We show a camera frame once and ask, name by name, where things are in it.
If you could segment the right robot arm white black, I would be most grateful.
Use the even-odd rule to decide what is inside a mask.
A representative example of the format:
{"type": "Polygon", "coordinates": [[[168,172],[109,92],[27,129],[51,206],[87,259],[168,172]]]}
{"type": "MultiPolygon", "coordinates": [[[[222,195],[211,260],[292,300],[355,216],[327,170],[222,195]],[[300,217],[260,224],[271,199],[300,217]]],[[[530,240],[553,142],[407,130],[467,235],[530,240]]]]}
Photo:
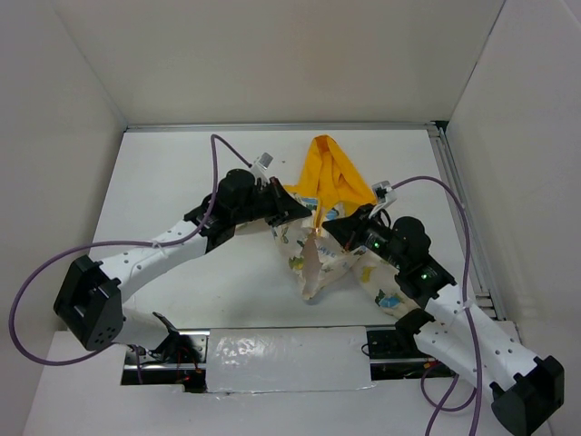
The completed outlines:
{"type": "Polygon", "coordinates": [[[513,435],[531,435],[564,402],[565,370],[511,337],[464,296],[454,277],[429,253],[422,222],[404,216],[387,226],[361,206],[323,224],[342,248],[366,248],[397,269],[395,281],[417,309],[397,322],[400,352],[426,353],[476,388],[513,435]]]}

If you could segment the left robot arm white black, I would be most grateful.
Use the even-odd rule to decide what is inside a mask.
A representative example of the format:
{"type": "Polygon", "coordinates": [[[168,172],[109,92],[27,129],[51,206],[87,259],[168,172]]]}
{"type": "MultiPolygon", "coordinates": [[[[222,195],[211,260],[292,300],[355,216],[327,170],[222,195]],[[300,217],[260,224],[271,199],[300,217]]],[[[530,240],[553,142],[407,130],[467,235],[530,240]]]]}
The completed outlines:
{"type": "Polygon", "coordinates": [[[137,312],[124,303],[171,269],[229,241],[240,224],[263,220],[277,227],[310,215],[277,178],[264,182],[247,170],[231,170],[199,206],[145,246],[98,261],[75,259],[54,311],[89,352],[113,343],[137,345],[169,362],[179,351],[177,329],[158,312],[137,312]]]}

